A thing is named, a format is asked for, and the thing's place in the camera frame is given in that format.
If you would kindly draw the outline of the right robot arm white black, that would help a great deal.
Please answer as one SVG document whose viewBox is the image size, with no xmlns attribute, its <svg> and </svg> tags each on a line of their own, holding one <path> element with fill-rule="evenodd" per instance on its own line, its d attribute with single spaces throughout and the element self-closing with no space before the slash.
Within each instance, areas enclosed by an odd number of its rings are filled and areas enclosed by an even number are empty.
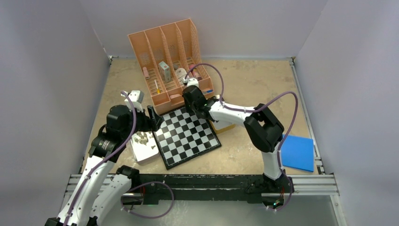
<svg viewBox="0 0 399 226">
<path fill-rule="evenodd" d="M 206 98 L 197 86 L 186 87 L 183 98 L 186 110 L 195 113 L 198 118 L 226 122 L 246 129 L 252 144 L 262 153 L 263 180 L 267 190 L 294 190 L 282 165 L 281 148 L 285 141 L 285 129 L 268 105 L 244 107 L 228 104 L 222 96 Z"/>
</svg>

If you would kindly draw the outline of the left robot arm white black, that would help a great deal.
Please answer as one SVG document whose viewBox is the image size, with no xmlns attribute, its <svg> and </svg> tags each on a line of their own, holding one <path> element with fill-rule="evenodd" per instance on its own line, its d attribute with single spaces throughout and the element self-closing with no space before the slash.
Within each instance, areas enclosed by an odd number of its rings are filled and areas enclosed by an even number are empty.
<svg viewBox="0 0 399 226">
<path fill-rule="evenodd" d="M 140 188 L 139 170 L 121 166 L 116 180 L 100 189 L 120 153 L 136 132 L 155 132 L 163 118 L 153 106 L 147 110 L 115 105 L 106 116 L 106 123 L 99 129 L 91 143 L 85 169 L 67 204 L 57 217 L 49 218 L 47 226 L 98 226 L 124 191 L 136 192 Z"/>
</svg>

